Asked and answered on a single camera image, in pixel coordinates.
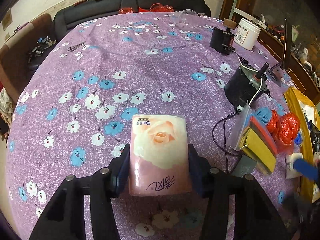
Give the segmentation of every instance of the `table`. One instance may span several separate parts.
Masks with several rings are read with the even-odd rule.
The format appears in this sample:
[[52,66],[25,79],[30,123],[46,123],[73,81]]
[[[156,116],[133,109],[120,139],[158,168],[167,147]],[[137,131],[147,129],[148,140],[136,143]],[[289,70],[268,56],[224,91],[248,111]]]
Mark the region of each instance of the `table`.
[[[187,122],[189,143],[212,166],[225,170],[225,156],[213,143],[214,124],[233,112],[224,86],[238,67],[235,54],[209,47],[212,27],[220,21],[199,17],[193,32],[179,30],[170,13],[134,13],[80,24],[49,54],[20,95],[8,139],[7,189],[22,240],[68,174],[83,177],[108,166],[130,142],[134,114],[179,114]],[[68,47],[86,41],[76,51]],[[277,61],[258,42],[252,51],[234,43],[252,65]],[[271,97],[262,95],[252,107],[288,111],[282,93],[293,85],[283,73],[282,87],[267,82]],[[235,119],[227,122],[230,133]],[[222,144],[222,127],[216,130]],[[236,160],[230,158],[230,169]],[[269,177],[253,175],[280,207],[285,162],[278,157]],[[121,239],[198,239],[207,200],[196,193],[134,197],[128,189],[112,200]],[[232,239],[234,203],[228,239]],[[89,198],[85,199],[87,239],[92,239]]]

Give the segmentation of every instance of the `small black device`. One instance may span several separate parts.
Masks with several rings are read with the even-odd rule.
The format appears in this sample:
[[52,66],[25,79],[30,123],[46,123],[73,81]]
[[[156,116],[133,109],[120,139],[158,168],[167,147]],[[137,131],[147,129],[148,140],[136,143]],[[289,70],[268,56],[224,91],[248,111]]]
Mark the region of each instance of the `small black device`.
[[239,67],[224,88],[227,99],[235,109],[238,106],[244,107],[247,102],[254,102],[263,93],[270,96],[270,91],[266,85],[267,76],[265,75],[269,64],[265,63],[257,71],[244,58],[241,57],[240,62]]
[[267,75],[271,80],[281,87],[280,78],[273,72],[277,67],[280,66],[281,69],[288,70],[290,60],[291,60],[291,44],[292,44],[292,26],[284,19],[284,46],[282,51],[282,58],[279,63],[268,69]]
[[210,47],[221,54],[229,55],[234,50],[232,44],[235,38],[235,35],[231,33],[230,29],[235,30],[237,23],[224,19],[223,26],[227,27],[225,31],[220,30],[217,27],[213,28]]

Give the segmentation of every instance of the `black electric motor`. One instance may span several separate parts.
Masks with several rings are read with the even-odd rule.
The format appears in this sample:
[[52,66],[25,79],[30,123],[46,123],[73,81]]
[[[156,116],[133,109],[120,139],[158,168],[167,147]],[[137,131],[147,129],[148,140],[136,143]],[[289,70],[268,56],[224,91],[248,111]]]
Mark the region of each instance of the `black electric motor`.
[[241,57],[240,61],[241,64],[224,88],[227,99],[233,104],[235,109],[237,109],[238,106],[244,107],[247,102],[251,101],[257,91],[259,91],[259,93],[253,99],[253,102],[263,93],[270,96],[270,91],[266,85],[267,76],[264,73],[269,67],[269,64],[265,63],[259,72],[257,72],[244,58]]
[[213,28],[210,47],[221,54],[229,55],[234,50],[232,44],[235,37],[235,35],[231,33],[230,29],[234,30],[237,23],[224,19],[223,26],[227,28],[225,31],[220,30],[217,27]]

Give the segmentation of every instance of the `clear plastic cup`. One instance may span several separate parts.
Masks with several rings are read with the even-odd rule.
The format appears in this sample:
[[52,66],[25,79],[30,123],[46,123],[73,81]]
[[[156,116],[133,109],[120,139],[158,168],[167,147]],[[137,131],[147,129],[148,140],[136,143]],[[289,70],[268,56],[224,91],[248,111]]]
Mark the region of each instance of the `clear plastic cup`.
[[197,13],[190,9],[174,12],[171,20],[182,30],[192,30],[196,27]]

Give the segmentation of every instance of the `white plastic jar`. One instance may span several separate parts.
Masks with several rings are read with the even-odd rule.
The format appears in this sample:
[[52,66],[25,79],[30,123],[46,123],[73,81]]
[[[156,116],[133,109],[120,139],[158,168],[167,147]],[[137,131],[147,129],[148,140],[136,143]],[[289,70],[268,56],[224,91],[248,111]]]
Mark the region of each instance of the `white plastic jar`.
[[235,42],[245,49],[252,50],[260,34],[260,27],[242,18],[239,22]]

